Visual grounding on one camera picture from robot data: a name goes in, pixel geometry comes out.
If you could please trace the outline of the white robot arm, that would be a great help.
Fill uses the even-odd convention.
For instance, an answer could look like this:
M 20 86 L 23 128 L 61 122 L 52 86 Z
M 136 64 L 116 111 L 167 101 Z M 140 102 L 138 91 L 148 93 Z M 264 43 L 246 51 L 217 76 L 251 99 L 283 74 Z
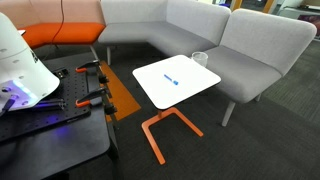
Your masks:
M 9 111 L 31 108 L 59 84 L 11 20 L 0 13 L 0 108 L 8 100 L 13 101 Z

